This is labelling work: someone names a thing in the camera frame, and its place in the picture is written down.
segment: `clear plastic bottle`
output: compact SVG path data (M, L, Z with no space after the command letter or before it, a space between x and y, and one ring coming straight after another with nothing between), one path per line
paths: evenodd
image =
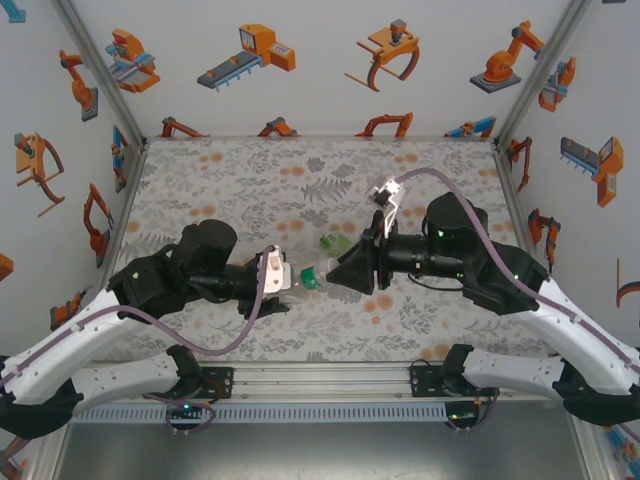
M311 298L311 291L327 283L327 274L339 265L335 258L326 258L311 267L294 273L291 288L280 292L278 297L283 303L304 303Z

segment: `gray leaf pattern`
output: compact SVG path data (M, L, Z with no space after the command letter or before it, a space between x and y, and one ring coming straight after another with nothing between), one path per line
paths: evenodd
M230 263L246 263L266 245L277 244L299 271L323 258L318 241L330 229L356 240L369 226L375 208L365 195L377 179L425 165L453 178L469 200L489 213L494 240L515 244L487 143L303 137L152 141L116 270L175 243L186 225L216 218L238 234ZM400 231L418 232L429 201L445 192L429 177L409 182L398 215ZM219 348L245 325L236 307L235 302L200 300L162 321L198 345ZM137 360L174 343L148 327L100 360ZM520 325L459 294L427 291L396 275L389 289L373 296L325 285L290 312L258 320L248 338L221 360L437 359L453 343L515 355L548 353L544 342Z

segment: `gray metal floor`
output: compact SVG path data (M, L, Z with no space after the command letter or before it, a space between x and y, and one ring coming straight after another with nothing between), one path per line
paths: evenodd
M497 406L453 436L433 424L220 425L192 438L162 426L74 425L61 480L460 480L584 478L567 415Z

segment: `floral tablecloth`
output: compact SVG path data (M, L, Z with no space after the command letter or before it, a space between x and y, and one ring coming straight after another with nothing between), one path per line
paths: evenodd
M297 138L199 139L150 144L116 270L176 242L183 227L206 218L238 233L231 262L279 244L295 267L322 258L331 228L354 241L374 212L365 200L379 178L436 167L489 213L492 238L515 244L491 146L481 142L413 142ZM407 184L401 232L418 232L428 203L445 193L438 180ZM228 344L244 326L236 303L198 301L163 321L202 346ZM289 313L261 319L225 359L236 361L396 361L442 359L453 343L499 353L546 354L532 333L475 307L459 293L429 291L396 275L372 297L330 285ZM128 361L174 342L152 327L122 341L104 360Z

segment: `white wall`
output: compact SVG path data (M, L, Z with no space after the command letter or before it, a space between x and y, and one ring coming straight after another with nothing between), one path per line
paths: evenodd
M74 0L100 48L122 28L156 57L160 83L123 95L146 135L158 135L161 121L178 121L216 135L256 135L267 121L283 116L300 134L354 135L385 113L414 112L409 134L443 135L466 121L508 114L524 81L487 94L469 83L487 59L506 49L511 29L530 20L532 31L548 40L565 0ZM401 82L379 72L380 93L348 79L366 78L371 54L356 45L401 18L420 37L421 58ZM196 79L241 50L238 28L262 23L278 41L296 51L297 68L268 66L244 74L219 92ZM111 57L103 53L111 64ZM393 68L399 71L408 56ZM523 49L515 72L525 80L534 66ZM380 128L391 133L393 127Z
M112 127L117 123L106 98L99 93L98 117L80 119L80 105L71 93L71 76L61 67L59 50L77 53L51 3L19 2L27 11L24 24L9 24L0 15L0 253L14 262L14 272L0 282L0 354L16 354L49 333L49 309L63 305L99 271L82 223L89 182L102 193L116 221L124 191L116 195L112 171ZM87 86L96 85L84 66L78 67ZM38 218L49 200L34 182L21 187L16 174L13 136L38 132L61 157L65 172L49 186L65 200ZM50 174L55 165L45 155ZM107 227L94 209L94 225Z
M640 280L640 3L594 4L560 58L577 59L568 97L555 113L532 106L518 129L518 140L533 139L531 181L520 200L525 213L537 207L562 224L554 276L567 293L611 333L640 346L640 293L616 307L616 259L622 283ZM597 205L590 175L560 158L563 136L596 152L611 136L620 140L624 168L617 196L606 207ZM516 182L521 175L516 164Z

